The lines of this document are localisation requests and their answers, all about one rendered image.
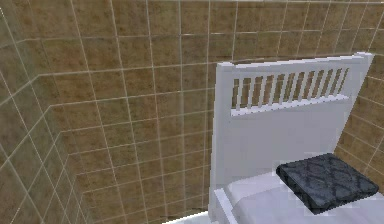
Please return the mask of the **white bed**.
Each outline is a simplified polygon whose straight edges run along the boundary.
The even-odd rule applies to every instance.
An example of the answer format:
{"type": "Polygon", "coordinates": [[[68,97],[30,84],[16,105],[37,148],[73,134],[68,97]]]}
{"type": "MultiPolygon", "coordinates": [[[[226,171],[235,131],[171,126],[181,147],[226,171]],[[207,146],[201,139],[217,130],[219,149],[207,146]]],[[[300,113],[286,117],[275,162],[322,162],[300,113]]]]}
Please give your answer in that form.
{"type": "Polygon", "coordinates": [[[334,152],[374,56],[216,67],[209,204],[165,224],[384,224],[384,195],[314,215],[280,164],[334,152]]]}

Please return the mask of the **dark grey patterned pillow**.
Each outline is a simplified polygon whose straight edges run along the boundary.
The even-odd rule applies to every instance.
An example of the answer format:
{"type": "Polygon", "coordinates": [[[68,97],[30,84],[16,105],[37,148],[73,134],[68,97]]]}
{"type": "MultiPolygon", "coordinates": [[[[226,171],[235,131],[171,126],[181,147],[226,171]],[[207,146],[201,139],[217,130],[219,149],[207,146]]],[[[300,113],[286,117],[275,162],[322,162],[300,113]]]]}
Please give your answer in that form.
{"type": "Polygon", "coordinates": [[[276,174],[314,215],[379,191],[377,184],[332,153],[280,164],[276,174]]]}

